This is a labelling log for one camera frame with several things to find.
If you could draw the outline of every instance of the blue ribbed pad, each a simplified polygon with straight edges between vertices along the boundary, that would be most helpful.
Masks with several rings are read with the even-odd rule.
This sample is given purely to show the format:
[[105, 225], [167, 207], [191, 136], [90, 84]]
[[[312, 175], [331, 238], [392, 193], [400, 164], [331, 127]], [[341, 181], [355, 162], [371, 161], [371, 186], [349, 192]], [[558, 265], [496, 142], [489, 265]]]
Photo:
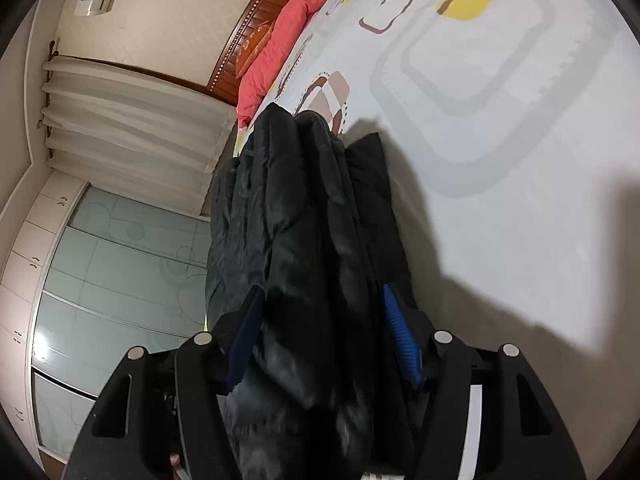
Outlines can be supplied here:
[[389, 285], [383, 287], [385, 297], [385, 318], [391, 331], [396, 359], [404, 377], [414, 390], [424, 384], [420, 346], [414, 339], [400, 305]]

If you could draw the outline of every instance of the wooden headboard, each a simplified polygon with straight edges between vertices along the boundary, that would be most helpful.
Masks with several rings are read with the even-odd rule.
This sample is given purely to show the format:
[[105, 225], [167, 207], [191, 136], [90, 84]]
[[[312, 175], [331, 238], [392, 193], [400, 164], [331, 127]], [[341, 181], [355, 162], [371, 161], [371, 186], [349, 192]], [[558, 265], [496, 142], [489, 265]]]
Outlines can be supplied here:
[[213, 97], [230, 105], [238, 104], [236, 53], [251, 33], [263, 22], [275, 20], [289, 0], [251, 0], [240, 16], [213, 69], [207, 90]]

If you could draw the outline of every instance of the black down jacket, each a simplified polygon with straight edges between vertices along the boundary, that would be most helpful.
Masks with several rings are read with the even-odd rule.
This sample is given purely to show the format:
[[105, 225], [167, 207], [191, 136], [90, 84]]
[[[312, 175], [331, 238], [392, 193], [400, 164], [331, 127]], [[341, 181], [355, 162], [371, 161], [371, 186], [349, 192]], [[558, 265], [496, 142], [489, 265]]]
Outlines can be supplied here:
[[412, 453], [384, 283], [410, 276], [382, 146], [344, 149], [326, 121], [271, 104], [212, 204], [207, 319], [252, 285], [264, 320], [244, 378], [220, 408], [245, 480], [356, 479]]

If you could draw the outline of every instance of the bedspread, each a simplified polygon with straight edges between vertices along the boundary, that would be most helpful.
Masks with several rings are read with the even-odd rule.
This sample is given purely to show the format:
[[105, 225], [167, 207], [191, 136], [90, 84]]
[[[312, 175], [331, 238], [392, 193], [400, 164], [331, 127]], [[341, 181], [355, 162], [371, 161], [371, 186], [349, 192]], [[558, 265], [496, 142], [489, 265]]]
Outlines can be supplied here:
[[610, 0], [328, 0], [258, 110], [380, 132], [418, 304], [520, 346], [592, 479], [640, 415], [639, 97]]

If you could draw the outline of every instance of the white cabinet door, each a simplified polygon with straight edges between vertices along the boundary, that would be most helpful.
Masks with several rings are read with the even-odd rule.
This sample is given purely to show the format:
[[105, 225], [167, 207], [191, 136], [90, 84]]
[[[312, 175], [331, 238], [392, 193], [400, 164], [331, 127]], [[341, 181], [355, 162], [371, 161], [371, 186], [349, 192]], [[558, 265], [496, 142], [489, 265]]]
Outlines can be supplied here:
[[0, 285], [0, 325], [21, 341], [27, 341], [31, 303]]
[[24, 384], [26, 346], [26, 343], [0, 327], [0, 365], [22, 384]]
[[29, 419], [25, 415], [19, 415], [16, 412], [11, 412], [10, 410], [7, 412], [6, 416], [11, 421], [12, 426], [14, 427], [15, 433], [18, 434], [18, 438], [24, 444], [24, 447], [27, 448], [30, 455], [34, 457], [34, 459], [38, 460], [38, 447], [33, 439], [33, 434], [31, 433], [31, 426], [29, 424]]
[[56, 201], [70, 204], [84, 181], [66, 173], [54, 171], [40, 193]]
[[47, 231], [57, 233], [69, 207], [68, 203], [40, 194], [31, 206], [26, 220]]
[[0, 402], [2, 402], [2, 407], [7, 415], [10, 415], [9, 412], [16, 412], [22, 418], [27, 415], [27, 394], [24, 381], [19, 381], [9, 370], [1, 365]]
[[23, 222], [14, 242], [14, 251], [30, 262], [44, 265], [56, 235], [31, 222]]
[[12, 293], [32, 303], [36, 288], [38, 288], [41, 271], [42, 267], [40, 265], [34, 264], [20, 256], [20, 254], [11, 251], [4, 268], [1, 283]]

